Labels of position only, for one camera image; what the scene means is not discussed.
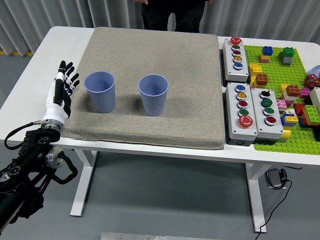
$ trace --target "black pants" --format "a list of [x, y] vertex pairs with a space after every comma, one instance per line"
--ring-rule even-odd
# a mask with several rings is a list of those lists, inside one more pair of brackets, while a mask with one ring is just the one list
[[141, 4], [144, 29], [167, 31], [169, 16], [174, 13], [176, 32], [199, 33], [199, 25], [204, 9], [205, 1], [187, 9], [179, 9], [178, 7], [161, 8], [149, 4]]

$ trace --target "gray fabric pad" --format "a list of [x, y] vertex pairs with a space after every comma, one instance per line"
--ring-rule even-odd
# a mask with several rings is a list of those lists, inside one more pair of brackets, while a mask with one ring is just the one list
[[[95, 71], [115, 77], [116, 106], [99, 113], [84, 80]], [[76, 70], [63, 137], [85, 141], [147, 144], [191, 149], [223, 149], [223, 117], [218, 38], [210, 34], [98, 27]], [[139, 80], [159, 74], [169, 82], [164, 111], [148, 116]]]

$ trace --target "person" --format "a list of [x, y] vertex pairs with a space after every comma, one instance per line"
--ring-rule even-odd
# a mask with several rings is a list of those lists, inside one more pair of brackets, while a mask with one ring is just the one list
[[199, 33], [201, 18], [205, 3], [214, 0], [134, 0], [141, 3], [141, 15], [144, 29], [168, 30], [168, 20], [171, 13], [175, 15], [175, 31]]

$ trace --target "ribbed cup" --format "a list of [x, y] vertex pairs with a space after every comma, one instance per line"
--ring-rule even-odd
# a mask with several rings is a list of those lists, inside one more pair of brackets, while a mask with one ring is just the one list
[[115, 77], [107, 71], [96, 71], [84, 80], [84, 87], [99, 112], [107, 114], [116, 107]]
[[149, 116], [159, 116], [166, 103], [169, 83], [158, 74], [150, 74], [141, 78], [138, 84], [144, 110]]

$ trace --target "red button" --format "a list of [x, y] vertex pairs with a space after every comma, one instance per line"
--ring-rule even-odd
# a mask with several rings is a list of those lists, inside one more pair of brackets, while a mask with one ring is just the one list
[[264, 122], [269, 125], [269, 126], [273, 126], [276, 124], [276, 119], [273, 116], [268, 116], [265, 118]]
[[248, 128], [254, 123], [253, 119], [248, 115], [239, 117], [239, 124], [243, 128]]
[[241, 52], [240, 51], [233, 51], [232, 52], [232, 56], [234, 56], [234, 57], [239, 57], [241, 55]]
[[231, 44], [233, 45], [239, 45], [241, 43], [241, 38], [237, 36], [233, 36], [231, 38]]
[[239, 109], [245, 109], [248, 107], [248, 103], [246, 101], [241, 100], [237, 103], [237, 107]]

